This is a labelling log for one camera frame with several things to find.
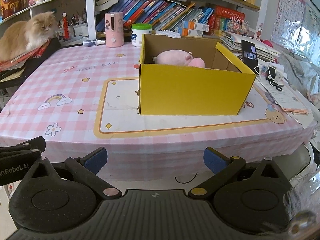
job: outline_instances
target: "green lid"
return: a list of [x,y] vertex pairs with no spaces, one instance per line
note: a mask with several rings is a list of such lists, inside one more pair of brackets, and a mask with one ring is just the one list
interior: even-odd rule
[[147,23],[135,23],[132,24],[131,28],[134,30],[150,30],[152,29],[152,25]]

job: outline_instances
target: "plush toy ear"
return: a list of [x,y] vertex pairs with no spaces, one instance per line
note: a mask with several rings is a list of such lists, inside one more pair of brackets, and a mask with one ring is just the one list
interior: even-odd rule
[[186,61],[188,61],[188,60],[190,60],[190,59],[192,59],[192,56],[191,56],[190,54],[188,54],[188,55],[186,56]]

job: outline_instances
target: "pink plush toy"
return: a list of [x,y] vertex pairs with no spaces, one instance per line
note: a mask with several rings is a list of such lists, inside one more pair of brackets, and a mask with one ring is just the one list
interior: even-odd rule
[[188,66],[192,59],[191,52],[177,49],[164,51],[153,58],[156,64],[177,66]]
[[188,66],[205,68],[205,63],[199,57],[195,57],[189,62]]

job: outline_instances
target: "white container with green lid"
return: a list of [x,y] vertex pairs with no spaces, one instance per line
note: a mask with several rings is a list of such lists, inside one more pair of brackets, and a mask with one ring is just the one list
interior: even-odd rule
[[131,43],[133,46],[142,46],[142,35],[151,34],[152,25],[147,23],[135,23],[131,26]]

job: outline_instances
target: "phone screen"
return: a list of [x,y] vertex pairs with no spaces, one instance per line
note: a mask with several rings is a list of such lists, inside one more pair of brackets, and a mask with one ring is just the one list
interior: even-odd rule
[[243,56],[243,62],[246,64],[255,74],[257,74],[257,68],[258,66],[258,58],[257,58],[257,51],[256,46],[248,41],[241,41],[242,45],[242,56]]

